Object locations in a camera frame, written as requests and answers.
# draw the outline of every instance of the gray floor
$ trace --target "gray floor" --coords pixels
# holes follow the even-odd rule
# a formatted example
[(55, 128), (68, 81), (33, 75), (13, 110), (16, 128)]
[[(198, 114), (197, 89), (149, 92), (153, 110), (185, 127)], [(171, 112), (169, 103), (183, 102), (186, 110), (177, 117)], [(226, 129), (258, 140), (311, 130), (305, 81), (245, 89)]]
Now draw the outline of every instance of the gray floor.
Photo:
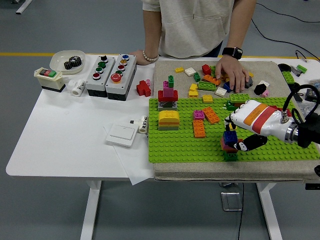
[[(306, 21), (319, 21), (317, 0), (259, 0)], [(0, 53), (129, 53), (144, 47), (139, 0), (33, 0), (22, 15), (0, 0)], [(320, 24), (302, 23), (257, 6), (253, 20), (266, 37), (292, 42), (320, 56)], [(295, 46), (263, 39), (251, 24), (246, 56), (291, 56)], [(67, 179), (11, 178), (6, 165), (41, 92), (33, 72), (50, 57), (0, 56), (0, 239), (80, 238), (89, 187)], [(246, 183), (240, 239), (267, 240), (259, 196)], [(215, 182), (104, 182), (93, 239), (237, 239), (240, 214), (223, 212)], [(318, 191), (279, 183), (271, 197), (284, 240), (320, 235)]]

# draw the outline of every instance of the white table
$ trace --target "white table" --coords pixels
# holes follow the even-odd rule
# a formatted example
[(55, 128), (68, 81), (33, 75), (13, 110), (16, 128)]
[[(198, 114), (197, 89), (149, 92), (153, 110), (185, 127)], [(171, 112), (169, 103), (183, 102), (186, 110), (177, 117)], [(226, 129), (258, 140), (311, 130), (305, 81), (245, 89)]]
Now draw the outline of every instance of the white table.
[[(86, 55), (83, 70), (75, 75), (66, 75), (67, 80), (86, 79), (97, 57)], [(295, 77), (300, 84), (320, 76), (319, 63), (315, 60), (309, 63), (297, 59), (243, 60), (274, 61), (277, 64), (295, 66), (301, 64), (308, 72), (299, 79)], [(128, 178), (115, 149), (106, 144), (104, 126), (117, 121), (138, 120), (142, 115), (148, 115), (149, 98), (139, 96), (135, 88), (140, 80), (152, 79), (153, 69), (154, 64), (137, 67), (126, 101), (89, 96), (86, 90), (81, 97), (71, 96), (66, 89), (61, 93), (42, 90), (8, 162), (6, 172), (14, 177), (59, 177), (87, 181), (90, 191), (81, 233), (82, 240), (91, 239), (93, 235), (101, 181)], [(270, 237), (274, 240), (282, 237), (272, 202), (268, 205), (272, 209), (265, 209), (271, 201), (269, 189), (273, 186), (258, 184), (264, 211), (271, 215), (265, 216), (268, 225), (272, 226)]]

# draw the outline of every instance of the hand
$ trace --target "hand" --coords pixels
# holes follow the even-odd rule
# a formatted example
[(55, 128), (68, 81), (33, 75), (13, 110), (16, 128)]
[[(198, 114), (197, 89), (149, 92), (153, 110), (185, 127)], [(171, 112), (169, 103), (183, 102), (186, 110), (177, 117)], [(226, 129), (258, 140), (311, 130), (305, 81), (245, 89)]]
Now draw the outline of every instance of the hand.
[(228, 74), (230, 79), (230, 89), (239, 93), (240, 89), (245, 90), (245, 84), (249, 81), (249, 72), (245, 70), (240, 62), (232, 56), (223, 55), (215, 66), (215, 76), (221, 77), (221, 71)]
[(151, 62), (147, 61), (144, 57), (144, 55), (142, 54), (142, 50), (137, 50), (134, 52), (130, 52), (130, 55), (135, 55), (136, 57), (136, 64), (138, 65), (148, 65)]

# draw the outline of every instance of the table leg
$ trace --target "table leg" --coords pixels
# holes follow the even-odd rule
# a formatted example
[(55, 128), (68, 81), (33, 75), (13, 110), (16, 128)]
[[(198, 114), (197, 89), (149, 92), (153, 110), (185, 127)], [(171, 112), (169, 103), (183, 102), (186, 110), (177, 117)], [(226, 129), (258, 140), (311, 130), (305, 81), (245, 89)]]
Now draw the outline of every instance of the table leg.
[(86, 181), (86, 183), (90, 187), (90, 192), (86, 204), (80, 240), (92, 239), (101, 188), (101, 181)]
[(266, 225), (268, 227), (270, 240), (283, 240), (276, 216), (276, 212), (274, 209), (274, 205), (272, 203), (272, 199), (270, 196), (270, 189), (272, 189), (276, 183), (257, 183), (256, 186), (258, 188), (260, 201), (262, 205), (262, 209), (264, 212), (264, 217), (266, 221)]

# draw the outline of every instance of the white bowl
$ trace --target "white bowl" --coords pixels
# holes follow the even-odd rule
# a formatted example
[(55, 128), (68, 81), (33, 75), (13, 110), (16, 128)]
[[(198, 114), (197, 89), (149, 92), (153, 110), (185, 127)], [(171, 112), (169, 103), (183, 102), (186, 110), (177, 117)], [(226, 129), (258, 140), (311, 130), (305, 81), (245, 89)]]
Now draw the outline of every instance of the white bowl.
[[(69, 61), (69, 58), (79, 56), (81, 58), (81, 65), (72, 67), (67, 70), (64, 63)], [(59, 51), (53, 55), (50, 61), (50, 68), (55, 71), (62, 72), (63, 75), (76, 74), (84, 68), (86, 54), (79, 50), (65, 50)]]

